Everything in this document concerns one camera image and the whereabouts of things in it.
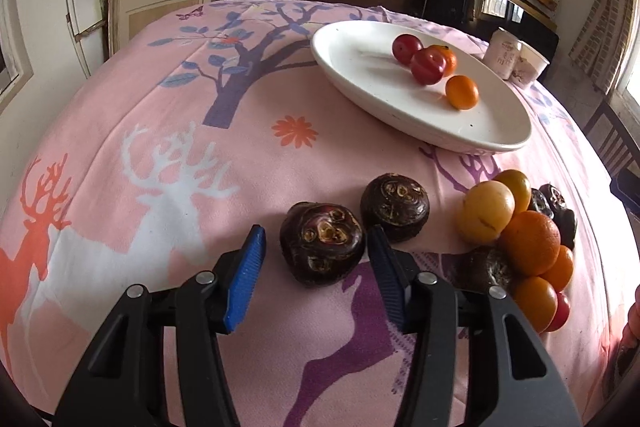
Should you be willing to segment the yellow-orange fruit lower left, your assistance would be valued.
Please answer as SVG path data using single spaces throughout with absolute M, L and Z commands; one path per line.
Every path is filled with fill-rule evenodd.
M 543 333 L 558 311 L 558 296 L 542 277 L 526 277 L 513 287 L 512 298 L 537 333 Z

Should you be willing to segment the orange mandarin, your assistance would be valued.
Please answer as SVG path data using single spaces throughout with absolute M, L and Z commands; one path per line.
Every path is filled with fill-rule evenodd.
M 548 271 L 559 256 L 561 235 L 543 213 L 526 210 L 515 215 L 497 241 L 512 267 L 533 277 Z
M 432 48 L 437 51 L 445 60 L 446 67 L 444 70 L 444 76 L 449 77 L 454 75 L 458 67 L 458 58 L 454 54 L 454 51 L 449 46 L 442 46 L 441 44 L 433 44 Z

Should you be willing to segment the small red cherry tomato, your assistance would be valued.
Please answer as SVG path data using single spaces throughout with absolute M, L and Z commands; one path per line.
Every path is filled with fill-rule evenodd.
M 556 293 L 556 298 L 558 298 L 558 307 L 556 308 L 556 312 L 554 317 L 546 328 L 546 333 L 555 332 L 558 329 L 562 329 L 562 327 L 567 322 L 570 317 L 570 302 L 568 298 L 562 291 L 558 291 Z

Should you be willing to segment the small orange fruit middle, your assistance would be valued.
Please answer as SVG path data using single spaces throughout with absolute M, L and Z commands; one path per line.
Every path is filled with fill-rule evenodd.
M 541 274 L 541 278 L 546 280 L 555 291 L 564 291 L 572 280 L 574 274 L 574 254 L 570 248 L 561 245 L 559 254 L 554 265 Z

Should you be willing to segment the large oval orange kumquat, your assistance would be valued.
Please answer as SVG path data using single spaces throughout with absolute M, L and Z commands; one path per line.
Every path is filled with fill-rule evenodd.
M 451 76 L 446 82 L 445 94 L 449 104 L 459 110 L 469 110 L 480 101 L 480 91 L 468 76 Z

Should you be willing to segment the pink patterned tablecloth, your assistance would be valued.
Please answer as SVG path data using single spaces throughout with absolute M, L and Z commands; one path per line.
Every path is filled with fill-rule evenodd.
M 634 303 L 639 260 L 622 204 L 578 124 L 540 84 L 512 154 L 459 155 L 401 134 L 338 92 L 309 41 L 339 20 L 416 28 L 471 54 L 461 31 L 382 8 L 216 2 L 167 15 L 106 62 L 38 146 L 1 221 L 1 355 L 14 383 L 53 411 L 125 289 L 182 284 L 239 247 L 252 225 L 268 253 L 247 316 L 220 340 L 245 426 L 389 426 L 413 342 L 395 331 L 370 265 L 317 289 L 285 264 L 279 229 L 301 200 L 357 209 L 386 172 L 432 204 L 406 251 L 438 269 L 465 251 L 456 206 L 502 169 L 556 186 L 577 217 L 567 323 L 544 343 L 583 419 Z

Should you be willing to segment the large red plum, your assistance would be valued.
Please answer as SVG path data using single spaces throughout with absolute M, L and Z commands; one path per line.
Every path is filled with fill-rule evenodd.
M 431 46 L 413 55 L 410 72 L 421 86 L 433 86 L 444 78 L 446 62 Z

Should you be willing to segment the yellow-orange round fruit top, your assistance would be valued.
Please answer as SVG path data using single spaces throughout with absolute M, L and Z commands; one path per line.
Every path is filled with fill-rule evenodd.
M 528 209 L 532 199 L 532 186 L 524 172 L 506 169 L 494 176 L 494 181 L 504 184 L 511 191 L 515 202 L 515 213 L 521 213 Z

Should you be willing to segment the white paper cup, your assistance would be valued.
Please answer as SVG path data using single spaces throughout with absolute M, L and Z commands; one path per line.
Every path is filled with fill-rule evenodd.
M 522 41 L 521 45 L 520 56 L 514 64 L 509 80 L 526 89 L 541 76 L 549 61 L 526 42 Z

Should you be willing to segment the dark wooden chair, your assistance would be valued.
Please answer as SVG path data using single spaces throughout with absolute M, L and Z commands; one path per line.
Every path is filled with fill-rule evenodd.
M 608 133 L 596 151 L 611 177 L 610 191 L 627 210 L 639 217 L 639 176 L 631 170 L 632 166 L 639 167 L 639 144 L 606 100 L 587 121 L 582 129 L 584 135 L 589 135 L 602 119 L 608 123 Z

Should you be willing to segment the small red plum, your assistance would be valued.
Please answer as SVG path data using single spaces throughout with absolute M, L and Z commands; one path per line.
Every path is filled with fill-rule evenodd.
M 392 43 L 392 53 L 396 60 L 408 66 L 411 63 L 413 55 L 423 49 L 421 40 L 410 34 L 401 34 L 397 36 Z

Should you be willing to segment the white beverage can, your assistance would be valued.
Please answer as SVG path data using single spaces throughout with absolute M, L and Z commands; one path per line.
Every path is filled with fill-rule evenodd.
M 491 36 L 483 63 L 502 80 L 508 80 L 520 57 L 522 43 L 509 31 L 499 27 Z

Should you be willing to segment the pale yellow round fruit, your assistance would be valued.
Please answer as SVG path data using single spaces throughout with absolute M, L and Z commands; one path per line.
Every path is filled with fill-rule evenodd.
M 492 245 L 511 221 L 514 209 L 515 199 L 509 187 L 498 181 L 479 183 L 462 199 L 457 230 L 468 243 Z

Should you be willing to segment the large dark water chestnut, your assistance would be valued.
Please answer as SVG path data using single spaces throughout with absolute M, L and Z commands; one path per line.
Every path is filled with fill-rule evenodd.
M 513 272 L 496 248 L 477 247 L 465 254 L 442 255 L 442 273 L 455 288 L 487 293 L 492 286 L 506 291 Z

